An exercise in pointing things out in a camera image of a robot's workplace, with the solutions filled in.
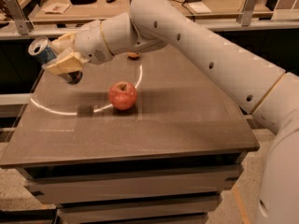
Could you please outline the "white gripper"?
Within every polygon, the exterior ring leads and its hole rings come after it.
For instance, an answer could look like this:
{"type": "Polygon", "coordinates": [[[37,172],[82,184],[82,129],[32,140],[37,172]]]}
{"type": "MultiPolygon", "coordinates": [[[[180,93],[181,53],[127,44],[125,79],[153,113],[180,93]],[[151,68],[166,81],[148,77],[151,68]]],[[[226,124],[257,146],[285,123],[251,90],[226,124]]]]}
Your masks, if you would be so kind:
{"type": "Polygon", "coordinates": [[[81,71],[87,62],[100,64],[111,61],[114,55],[107,47],[101,25],[100,21],[92,21],[84,24],[76,34],[67,33],[51,41],[50,47],[56,54],[74,47],[77,52],[71,52],[60,60],[43,64],[42,68],[58,76],[81,71]]]}

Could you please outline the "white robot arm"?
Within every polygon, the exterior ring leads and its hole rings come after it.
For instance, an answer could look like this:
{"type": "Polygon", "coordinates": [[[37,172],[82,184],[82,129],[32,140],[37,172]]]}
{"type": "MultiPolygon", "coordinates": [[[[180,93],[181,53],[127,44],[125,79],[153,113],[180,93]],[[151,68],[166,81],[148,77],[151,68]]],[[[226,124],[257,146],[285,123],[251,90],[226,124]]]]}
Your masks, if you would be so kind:
{"type": "Polygon", "coordinates": [[[51,42],[56,76],[126,52],[170,44],[275,134],[261,181],[255,224],[299,224],[299,77],[189,21],[167,0],[132,0],[130,10],[92,21],[51,42]]]}

